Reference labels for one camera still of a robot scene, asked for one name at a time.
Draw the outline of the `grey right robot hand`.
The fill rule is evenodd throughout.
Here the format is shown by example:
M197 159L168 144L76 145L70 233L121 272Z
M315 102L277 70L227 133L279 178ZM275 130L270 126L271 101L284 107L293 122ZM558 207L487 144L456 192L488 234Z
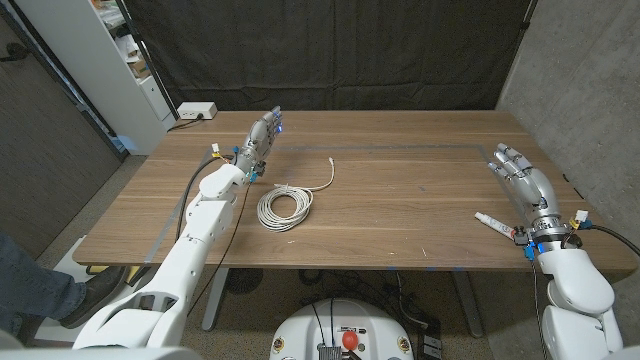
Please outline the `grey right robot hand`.
M497 162L490 162L488 166L519 196L525 218L533 230L533 241L562 241L570 230L561 221L557 197L549 179L522 153L504 143L497 145L494 157Z

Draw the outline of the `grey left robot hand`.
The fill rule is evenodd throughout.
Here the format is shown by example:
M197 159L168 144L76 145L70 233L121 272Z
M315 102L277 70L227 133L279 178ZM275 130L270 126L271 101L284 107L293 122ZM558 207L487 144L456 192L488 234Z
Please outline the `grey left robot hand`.
M233 164L250 176L262 176L266 168L266 158L281 132L281 107L275 106L252 125L243 145L236 152Z

